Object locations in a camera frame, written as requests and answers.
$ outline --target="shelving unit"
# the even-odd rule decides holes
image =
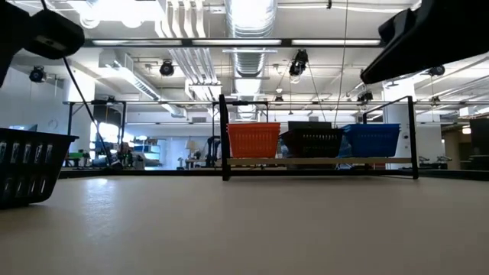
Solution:
[[[222,180],[228,181],[231,176],[411,176],[413,179],[418,178],[417,149],[416,149],[416,124],[414,119],[414,104],[411,96],[405,96],[401,99],[373,108],[364,113],[364,124],[367,124],[367,114],[382,109],[386,106],[401,102],[407,99],[408,115],[410,122],[410,146],[411,157],[349,157],[349,158],[231,158],[231,148],[227,125],[229,123],[229,114],[227,105],[250,105],[265,104],[264,102],[226,102],[224,95],[219,96],[219,113],[221,116],[221,146],[222,146]],[[256,164],[342,164],[342,163],[411,163],[410,170],[371,170],[368,168],[359,170],[235,170],[232,165],[256,165]]]

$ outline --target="ventilation duct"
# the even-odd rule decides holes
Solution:
[[[100,53],[99,66],[108,67],[114,70],[114,72],[122,79],[125,79],[133,85],[138,91],[147,95],[154,101],[167,101],[157,89],[150,83],[144,81],[144,77],[140,76],[133,69],[134,61],[127,54],[124,56],[124,62],[119,62],[115,55],[114,50],[103,50]],[[178,108],[175,105],[162,104],[163,108],[171,113],[174,118],[186,118],[186,110]]]
[[[271,36],[277,14],[277,0],[226,0],[225,5],[229,37]],[[256,78],[263,76],[266,59],[265,53],[233,53],[234,74],[237,77],[235,89],[240,96],[255,97],[260,92],[261,80]],[[242,118],[252,118],[253,111],[245,106],[238,107],[238,112],[246,112],[240,114]]]

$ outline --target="fluorescent light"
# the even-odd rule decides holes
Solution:
[[[157,101],[153,101],[153,102],[146,102],[146,101],[128,101],[127,103],[128,103],[128,105],[157,105],[157,104],[160,104]]]
[[[378,39],[294,39],[293,46],[377,46]]]
[[[158,40],[111,40],[111,39],[97,39],[92,40],[92,43],[96,46],[110,46],[110,47],[121,47],[121,46],[181,46],[181,40],[175,39],[158,39]]]
[[[277,50],[268,50],[268,49],[224,49],[223,53],[278,53]]]
[[[175,105],[212,105],[212,102],[209,102],[209,101],[200,101],[200,102],[168,102],[168,103],[171,103],[171,104],[175,104]]]
[[[126,125],[155,125],[154,122],[127,122]]]
[[[308,105],[308,104],[313,104],[313,102],[307,102],[307,101],[296,101],[296,102],[268,102],[270,105]]]
[[[282,44],[280,39],[212,39],[212,40],[194,40],[193,44],[196,46],[206,45],[263,45],[273,46]]]

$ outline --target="table surface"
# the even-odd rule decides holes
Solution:
[[[489,184],[390,177],[60,180],[0,211],[2,274],[489,274]]]

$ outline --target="cable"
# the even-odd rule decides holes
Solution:
[[[43,9],[44,10],[48,10],[47,5],[46,5],[46,0],[40,0],[40,2],[43,5]],[[71,71],[70,64],[68,63],[68,60],[66,59],[66,57],[63,57],[63,62],[64,62],[64,66],[68,70],[68,74],[70,75],[71,81],[73,81],[73,84],[76,87],[76,91],[78,91],[79,97],[83,101],[83,104],[84,104],[84,106],[86,108],[86,111],[89,113],[90,120],[96,126],[95,119],[93,118],[92,111],[90,111],[89,104],[86,102],[85,96],[83,96],[82,90],[78,86],[78,82],[76,81],[75,76],[73,75],[73,72]],[[103,140],[103,138],[102,138],[102,136],[101,136],[101,134],[99,132],[99,128],[98,127],[96,127],[96,131],[97,131],[97,136],[99,137],[100,141],[102,142],[102,149],[105,151],[105,155],[107,156],[105,159],[107,160],[108,165],[111,166],[112,165],[112,161],[110,160],[110,158],[112,157],[112,154],[110,153],[110,151],[107,151],[107,147],[105,147],[104,140]]]
[[[343,41],[343,58],[342,58],[342,71],[340,72],[340,80],[339,80],[339,93],[338,93],[338,101],[336,102],[336,112],[335,112],[335,122],[333,123],[333,127],[336,127],[336,118],[338,117],[338,107],[339,101],[342,98],[342,87],[343,87],[343,71],[345,70],[345,55],[346,55],[346,35],[347,35],[347,26],[348,26],[348,0],[346,0],[346,14],[345,14],[345,40]]]
[[[46,0],[40,0],[40,3],[43,5],[43,9],[47,10]]]
[[[324,110],[322,109],[321,99],[319,98],[318,89],[316,88],[316,82],[314,81],[313,70],[311,70],[311,63],[308,62],[307,65],[309,65],[309,72],[311,73],[311,79],[313,80],[314,92],[316,92],[316,96],[318,97],[318,103],[319,103],[319,108],[321,109],[322,118],[324,118],[324,121],[326,122],[326,116],[324,115]]]

